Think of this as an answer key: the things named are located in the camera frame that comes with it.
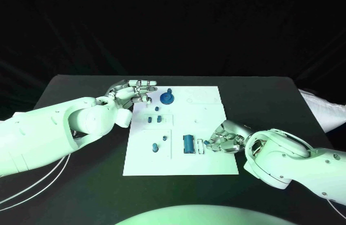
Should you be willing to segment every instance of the table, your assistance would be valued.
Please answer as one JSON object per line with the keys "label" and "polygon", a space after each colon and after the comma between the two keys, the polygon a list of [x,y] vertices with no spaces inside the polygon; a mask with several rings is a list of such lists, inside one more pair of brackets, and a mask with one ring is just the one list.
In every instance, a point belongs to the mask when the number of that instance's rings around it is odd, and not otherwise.
{"label": "table", "polygon": [[[34,109],[80,97],[96,98],[122,79],[154,80],[158,86],[217,86],[229,120],[257,130],[280,129],[312,147],[332,148],[286,77],[57,75]],[[113,225],[142,212],[188,204],[250,209],[302,225],[344,222],[327,201],[299,183],[291,181],[286,189],[279,190],[256,179],[243,169],[243,153],[234,155],[239,175],[122,176],[128,132],[128,128],[115,125],[106,136],[70,155],[64,171],[45,191],[0,213],[1,224]],[[1,197],[25,188],[54,164],[0,179],[5,194]],[[24,198],[47,183],[30,190]]]}

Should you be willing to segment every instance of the blue object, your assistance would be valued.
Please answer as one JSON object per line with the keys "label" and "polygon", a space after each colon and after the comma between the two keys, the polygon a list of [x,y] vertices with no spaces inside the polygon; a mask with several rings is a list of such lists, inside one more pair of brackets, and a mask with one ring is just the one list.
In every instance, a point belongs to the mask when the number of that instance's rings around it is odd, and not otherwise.
{"label": "blue object", "polygon": [[193,146],[193,136],[184,135],[182,138],[182,153],[193,154],[194,153],[194,146]]}
{"label": "blue object", "polygon": [[161,95],[159,95],[159,102],[165,105],[171,104],[174,101],[174,96],[171,94],[171,89],[168,88],[167,89],[167,92],[164,92]]}
{"label": "blue object", "polygon": [[154,143],[152,144],[152,152],[156,153],[156,151],[158,151],[158,147],[156,147],[156,144]]}

